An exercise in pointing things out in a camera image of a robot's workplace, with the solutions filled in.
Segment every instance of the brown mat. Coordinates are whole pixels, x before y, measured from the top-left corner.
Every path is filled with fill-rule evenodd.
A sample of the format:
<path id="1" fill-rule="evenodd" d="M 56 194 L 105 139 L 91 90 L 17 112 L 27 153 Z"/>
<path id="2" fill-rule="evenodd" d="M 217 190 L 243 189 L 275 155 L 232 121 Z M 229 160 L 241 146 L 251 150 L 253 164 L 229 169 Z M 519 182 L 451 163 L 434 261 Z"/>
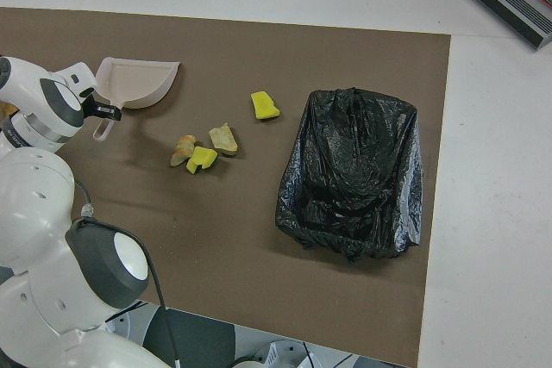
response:
<path id="1" fill-rule="evenodd" d="M 89 188 L 99 220 L 143 238 L 167 304 L 247 327 L 414 366 L 423 312 L 449 36 L 161 16 L 0 9 L 1 54 L 49 70 L 102 58 L 177 60 L 157 105 L 125 110 L 104 143 L 97 120 L 60 155 Z M 308 94 L 375 90 L 419 110 L 423 244 L 398 259 L 350 265 L 304 251 L 274 226 L 279 181 Z M 254 119 L 249 94 L 282 111 Z M 241 150 L 195 176 L 169 168 L 180 135 L 224 122 Z M 149 289 L 146 300 L 156 302 Z"/>

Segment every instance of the black trash bag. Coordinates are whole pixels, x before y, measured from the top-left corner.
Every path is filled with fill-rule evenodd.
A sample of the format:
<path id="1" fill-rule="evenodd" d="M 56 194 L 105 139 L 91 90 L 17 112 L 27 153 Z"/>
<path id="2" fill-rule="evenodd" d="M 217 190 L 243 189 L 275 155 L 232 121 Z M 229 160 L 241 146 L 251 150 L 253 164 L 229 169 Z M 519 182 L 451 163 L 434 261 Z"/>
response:
<path id="1" fill-rule="evenodd" d="M 422 159 L 414 106 L 367 90 L 309 96 L 279 187 L 276 225 L 350 261 L 420 242 Z"/>

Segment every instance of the white dustpan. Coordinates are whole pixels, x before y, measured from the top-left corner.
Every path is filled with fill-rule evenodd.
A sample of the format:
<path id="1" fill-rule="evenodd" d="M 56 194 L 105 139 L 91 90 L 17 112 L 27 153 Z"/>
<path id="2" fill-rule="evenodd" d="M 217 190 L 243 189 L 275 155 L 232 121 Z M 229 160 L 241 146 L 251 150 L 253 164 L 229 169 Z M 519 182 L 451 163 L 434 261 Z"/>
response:
<path id="1" fill-rule="evenodd" d="M 169 91 L 178 69 L 179 62 L 105 58 L 97 69 L 97 93 L 119 109 L 148 107 Z M 102 120 L 94 140 L 105 140 L 114 122 Z"/>

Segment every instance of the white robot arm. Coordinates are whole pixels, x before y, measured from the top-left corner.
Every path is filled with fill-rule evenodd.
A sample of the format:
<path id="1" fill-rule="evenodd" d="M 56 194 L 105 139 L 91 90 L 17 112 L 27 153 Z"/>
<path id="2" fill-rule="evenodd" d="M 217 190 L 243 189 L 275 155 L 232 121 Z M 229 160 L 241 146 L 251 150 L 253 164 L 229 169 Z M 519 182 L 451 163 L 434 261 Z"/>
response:
<path id="1" fill-rule="evenodd" d="M 74 179 L 53 154 L 87 111 L 117 117 L 86 104 L 94 85 L 85 64 L 50 73 L 0 58 L 0 99 L 20 109 L 0 133 L 0 266 L 14 273 L 0 284 L 0 351 L 28 368 L 166 368 L 105 330 L 146 288 L 147 261 L 116 228 L 72 223 Z"/>

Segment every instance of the white table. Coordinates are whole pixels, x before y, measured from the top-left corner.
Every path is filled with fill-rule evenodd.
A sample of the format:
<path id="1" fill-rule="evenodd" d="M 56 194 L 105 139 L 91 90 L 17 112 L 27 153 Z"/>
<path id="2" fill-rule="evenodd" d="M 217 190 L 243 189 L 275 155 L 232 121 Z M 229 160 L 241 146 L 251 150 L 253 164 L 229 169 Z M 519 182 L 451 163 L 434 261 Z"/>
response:
<path id="1" fill-rule="evenodd" d="M 418 364 L 550 364 L 552 47 L 535 53 L 474 0 L 0 0 L 0 6 L 452 34 Z"/>

